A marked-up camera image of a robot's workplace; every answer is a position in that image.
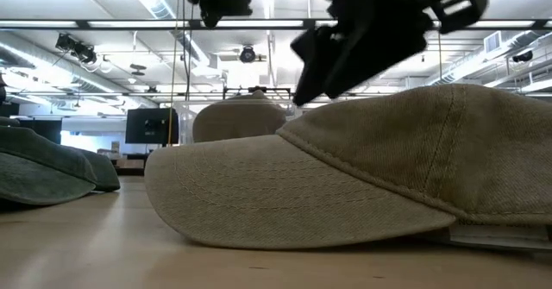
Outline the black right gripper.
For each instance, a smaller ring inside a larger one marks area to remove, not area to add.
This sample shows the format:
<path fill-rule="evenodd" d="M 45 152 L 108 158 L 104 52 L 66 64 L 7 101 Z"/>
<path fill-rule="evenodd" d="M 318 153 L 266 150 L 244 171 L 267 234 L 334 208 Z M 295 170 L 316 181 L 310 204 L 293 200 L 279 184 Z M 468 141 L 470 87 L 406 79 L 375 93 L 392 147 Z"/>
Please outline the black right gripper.
<path fill-rule="evenodd" d="M 304 62 L 293 102 L 334 99 L 422 52 L 433 26 L 424 0 L 328 0 L 334 24 L 310 28 L 291 44 Z M 342 46 L 340 33 L 352 33 Z"/>

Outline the black overhead frame beam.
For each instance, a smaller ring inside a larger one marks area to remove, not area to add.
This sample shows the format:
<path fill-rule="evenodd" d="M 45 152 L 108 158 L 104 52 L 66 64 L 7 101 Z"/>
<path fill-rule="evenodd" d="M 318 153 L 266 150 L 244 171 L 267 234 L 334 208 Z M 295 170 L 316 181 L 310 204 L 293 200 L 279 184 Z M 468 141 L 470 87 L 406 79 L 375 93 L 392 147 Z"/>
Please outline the black overhead frame beam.
<path fill-rule="evenodd" d="M 216 30 L 300 30 L 319 26 L 335 26 L 330 19 L 238 19 L 221 20 Z M 0 29 L 26 30 L 90 30 L 90 31 L 132 31 L 132 30 L 171 30 L 199 29 L 207 26 L 200 20 L 40 20 L 40 19 L 0 19 Z M 468 27 L 469 30 L 545 30 L 552 31 L 552 20 L 485 19 Z"/>

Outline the black ceiling light rig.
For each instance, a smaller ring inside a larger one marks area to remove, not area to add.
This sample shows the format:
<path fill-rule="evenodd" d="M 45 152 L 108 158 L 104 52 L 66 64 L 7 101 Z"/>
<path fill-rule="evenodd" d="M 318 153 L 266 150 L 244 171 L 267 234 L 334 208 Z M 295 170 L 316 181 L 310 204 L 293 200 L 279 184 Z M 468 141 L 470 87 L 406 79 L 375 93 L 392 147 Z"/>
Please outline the black ceiling light rig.
<path fill-rule="evenodd" d="M 97 61 L 94 46 L 86 45 L 82 41 L 76 41 L 69 34 L 59 34 L 55 47 L 63 53 L 69 53 L 83 64 L 93 64 Z"/>

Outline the green cotton baseball cap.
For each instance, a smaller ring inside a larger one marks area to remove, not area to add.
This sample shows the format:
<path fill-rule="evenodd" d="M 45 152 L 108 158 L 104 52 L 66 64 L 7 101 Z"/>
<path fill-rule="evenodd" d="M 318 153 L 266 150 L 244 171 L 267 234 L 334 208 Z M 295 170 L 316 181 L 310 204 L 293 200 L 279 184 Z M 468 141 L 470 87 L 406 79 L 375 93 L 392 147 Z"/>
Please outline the green cotton baseball cap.
<path fill-rule="evenodd" d="M 120 189 L 120 182 L 110 159 L 102 154 L 93 153 L 88 150 L 66 147 L 72 153 L 81 155 L 84 159 L 85 170 L 82 172 L 83 177 L 91 181 L 97 192 L 114 192 Z"/>
<path fill-rule="evenodd" d="M 29 205 L 62 204 L 96 187 L 85 156 L 37 135 L 0 126 L 0 199 Z"/>

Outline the black computer monitor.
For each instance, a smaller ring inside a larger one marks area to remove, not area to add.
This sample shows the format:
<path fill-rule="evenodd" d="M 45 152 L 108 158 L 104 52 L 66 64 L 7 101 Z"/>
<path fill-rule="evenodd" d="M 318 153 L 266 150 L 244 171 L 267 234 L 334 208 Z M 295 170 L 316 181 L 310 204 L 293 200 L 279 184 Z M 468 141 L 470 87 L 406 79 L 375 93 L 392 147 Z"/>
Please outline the black computer monitor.
<path fill-rule="evenodd" d="M 136 109 L 127 113 L 127 144 L 179 142 L 179 116 L 175 109 Z"/>

